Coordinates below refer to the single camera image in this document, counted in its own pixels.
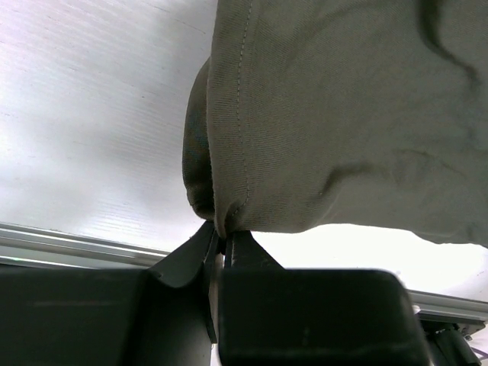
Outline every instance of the aluminum rail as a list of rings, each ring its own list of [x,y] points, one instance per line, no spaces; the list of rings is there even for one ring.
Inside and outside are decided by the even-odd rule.
[[[157,249],[0,224],[0,263],[30,267],[149,267],[168,255]]]
[[[0,224],[0,264],[36,268],[147,268],[168,252]],[[420,313],[488,322],[488,303],[409,291]]]
[[[409,291],[421,314],[488,322],[488,303],[419,291]]]

